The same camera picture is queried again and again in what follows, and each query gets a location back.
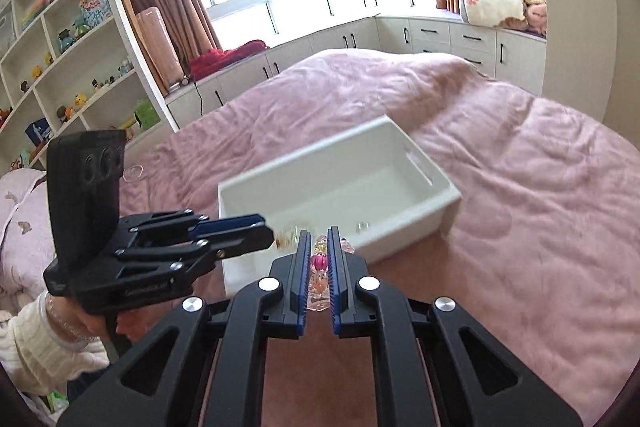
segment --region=bed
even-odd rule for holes
[[[149,151],[142,177],[121,185],[122,213],[217,216],[222,180],[383,114],[446,170],[463,203],[447,240],[431,236],[373,274],[411,298],[459,301],[586,427],[620,419],[606,412],[619,394],[616,407],[630,410],[633,379],[621,390],[640,358],[640,153],[460,58],[308,58]],[[223,297],[222,271],[196,291]],[[272,341],[268,355],[266,427],[375,425],[368,343],[338,341],[326,312],[310,312],[303,339]]]

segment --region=pink stuffed animal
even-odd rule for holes
[[[546,37],[546,4],[527,6],[525,16],[529,23],[529,30]]]

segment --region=white storage box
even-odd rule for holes
[[[276,235],[303,225],[313,241],[336,226],[368,263],[437,229],[449,232],[460,202],[454,184],[386,116],[226,180],[218,191],[221,218],[262,214]],[[268,275],[271,262],[295,247],[274,244],[224,260],[226,294]]]

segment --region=pink bead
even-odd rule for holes
[[[316,271],[326,270],[329,261],[327,257],[324,255],[315,255],[314,256],[314,268]]]

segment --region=yellow toy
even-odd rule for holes
[[[78,94],[76,94],[76,97],[74,98],[74,102],[76,102],[76,105],[78,107],[82,107],[86,102],[87,102],[87,97],[84,93],[79,92]]]

